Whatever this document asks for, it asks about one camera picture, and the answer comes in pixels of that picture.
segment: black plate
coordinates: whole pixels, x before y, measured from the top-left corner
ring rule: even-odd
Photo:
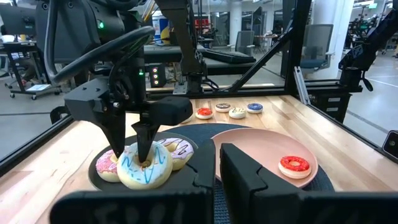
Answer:
[[[182,136],[180,134],[174,134],[174,133],[167,133],[167,132],[159,132],[156,134],[155,136],[155,141],[159,141],[161,139],[166,139],[166,138],[180,138],[180,139],[184,139],[186,141],[188,141],[192,147],[193,150],[197,150],[198,146],[189,138]],[[137,141],[137,137],[136,136],[131,136],[126,138],[126,142],[125,145],[129,146],[133,143],[135,143]],[[121,182],[119,183],[110,183],[107,182],[105,180],[103,180],[97,173],[97,170],[95,168],[95,164],[97,162],[97,160],[108,150],[111,149],[111,146],[106,147],[105,149],[103,149],[100,153],[98,153],[98,155],[92,160],[89,168],[88,168],[88,178],[90,180],[90,182],[94,185],[94,187],[96,187],[97,189],[100,190],[130,190],[129,188],[127,188],[124,184],[122,184]],[[178,171],[173,171],[172,174],[169,177],[169,180],[173,178],[173,176],[175,176],[176,174],[180,173],[181,174],[186,174],[189,175],[191,174],[191,172],[186,169],[187,166],[184,166],[183,169],[178,170]],[[164,183],[162,186],[160,186],[159,188],[161,189],[163,186],[167,185],[167,182]]]

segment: computer monitor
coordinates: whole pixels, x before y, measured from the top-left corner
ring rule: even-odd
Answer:
[[[35,9],[0,4],[0,16],[8,35],[36,35]]]

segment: floor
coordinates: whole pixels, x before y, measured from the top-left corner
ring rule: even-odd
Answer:
[[[280,55],[273,56],[248,83],[271,83],[283,85],[279,76]],[[378,145],[383,144],[388,130],[398,127],[398,61],[390,55],[379,55],[367,73],[374,91],[355,93],[350,100],[344,124]],[[230,85],[240,75],[210,77],[219,85]],[[0,78],[0,159],[16,150],[28,140],[51,127],[49,113],[63,105],[63,95],[48,94],[31,100],[29,95],[10,98],[4,86],[7,78]]]

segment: toy donut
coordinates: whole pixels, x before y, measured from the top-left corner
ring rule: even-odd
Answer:
[[[262,105],[259,103],[250,103],[250,104],[248,104],[248,112],[249,113],[261,113]]]
[[[108,182],[120,182],[116,164],[118,158],[115,156],[112,149],[106,151],[95,164],[95,168],[99,177]]]
[[[306,178],[311,173],[311,167],[308,161],[297,156],[283,157],[278,167],[284,175],[293,179]]]
[[[132,144],[119,157],[118,176],[128,188],[134,190],[154,189],[170,177],[173,161],[169,151],[162,144],[153,142],[147,160],[138,159],[138,145]]]
[[[231,109],[231,105],[229,103],[218,103],[216,105],[216,111],[220,113],[227,113]]]
[[[181,169],[193,155],[192,145],[184,139],[168,138],[158,142],[169,150],[173,158],[173,170]]]
[[[213,117],[213,112],[209,108],[200,108],[195,116],[199,119],[210,119]]]
[[[230,109],[228,114],[234,119],[242,119],[246,116],[246,110],[243,108],[233,108]]]
[[[185,121],[182,121],[181,123],[185,124],[185,123],[190,122],[191,120],[192,120],[192,115],[189,118],[187,118]]]

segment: red object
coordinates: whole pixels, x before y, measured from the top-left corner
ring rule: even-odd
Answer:
[[[211,111],[211,109],[209,108],[200,108],[198,110],[198,114],[203,115],[203,116],[209,116],[211,115],[213,112]]]
[[[292,162],[298,162],[299,165],[292,165]],[[306,171],[310,168],[310,164],[303,158],[297,156],[285,156],[280,160],[280,164],[288,170],[292,171]]]

